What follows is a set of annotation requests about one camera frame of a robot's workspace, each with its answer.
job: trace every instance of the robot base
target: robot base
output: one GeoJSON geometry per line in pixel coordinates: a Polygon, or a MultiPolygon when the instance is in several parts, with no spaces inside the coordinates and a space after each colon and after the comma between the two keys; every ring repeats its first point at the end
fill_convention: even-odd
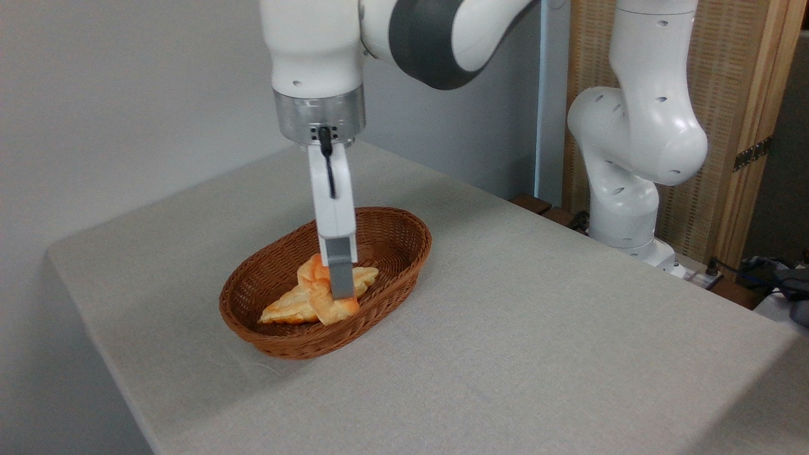
{"type": "Polygon", "coordinates": [[[646,245],[637,248],[616,248],[618,251],[636,257],[650,266],[657,267],[665,272],[673,274],[677,278],[684,279],[686,269],[677,261],[674,249],[667,243],[653,239],[646,245]]]}

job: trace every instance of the white robotic arm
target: white robotic arm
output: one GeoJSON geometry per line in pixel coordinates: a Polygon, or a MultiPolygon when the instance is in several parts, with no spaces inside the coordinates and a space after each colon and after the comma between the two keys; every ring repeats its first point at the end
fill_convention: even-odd
{"type": "Polygon", "coordinates": [[[654,238],[654,183],[691,178],[708,149],[686,80],[696,9],[697,0],[618,0],[610,63],[621,89],[589,88],[568,114],[590,180],[590,236],[674,273],[674,251],[654,238]]]}
{"type": "MultiPolygon", "coordinates": [[[[354,293],[356,220],[345,148],[365,126],[363,54],[433,88],[461,87],[535,2],[260,0],[281,132],[309,155],[320,250],[336,298],[354,293]]],[[[662,262],[648,259],[660,254],[653,182],[677,185],[705,158],[685,80],[696,6],[619,0],[610,59],[623,90],[584,91],[569,117],[591,181],[591,236],[656,265],[662,262]]]]}
{"type": "Polygon", "coordinates": [[[472,80],[532,0],[260,0],[281,132],[307,150],[324,265],[354,295],[345,148],[365,126],[363,54],[438,89],[472,80]]]}

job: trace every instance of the woven wood screen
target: woven wood screen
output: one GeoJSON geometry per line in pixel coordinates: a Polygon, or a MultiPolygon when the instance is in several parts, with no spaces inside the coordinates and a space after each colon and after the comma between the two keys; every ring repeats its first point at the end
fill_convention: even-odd
{"type": "MultiPolygon", "coordinates": [[[[694,112],[708,134],[700,172],[659,186],[657,236],[681,254],[738,263],[765,159],[734,172],[737,154],[771,136],[807,0],[700,0],[688,58],[694,112]]],[[[615,0],[573,0],[568,105],[594,86],[617,87],[608,52],[615,0]]],[[[586,210],[584,162],[565,140],[563,207],[586,210]]]]}

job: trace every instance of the oval basket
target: oval basket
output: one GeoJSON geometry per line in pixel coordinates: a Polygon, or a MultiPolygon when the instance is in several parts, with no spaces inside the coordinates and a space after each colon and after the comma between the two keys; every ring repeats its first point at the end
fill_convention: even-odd
{"type": "Polygon", "coordinates": [[[359,299],[357,314],[331,325],[259,324],[264,308],[298,284],[297,270],[319,252],[314,221],[254,253],[234,270],[219,296],[222,319],[259,351],[283,359],[311,359],[357,339],[395,310],[416,286],[432,236],[412,213],[392,207],[357,209],[357,266],[379,276],[359,299]]]}

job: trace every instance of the bread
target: bread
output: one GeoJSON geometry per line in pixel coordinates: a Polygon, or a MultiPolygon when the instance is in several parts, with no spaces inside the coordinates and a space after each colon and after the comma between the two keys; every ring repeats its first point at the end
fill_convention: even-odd
{"type": "Polygon", "coordinates": [[[357,299],[374,284],[378,274],[379,270],[374,267],[354,267],[355,297],[334,300],[328,267],[323,266],[320,255],[316,254],[298,268],[298,286],[268,305],[259,322],[302,324],[321,321],[328,325],[342,321],[359,311],[357,299]]]}

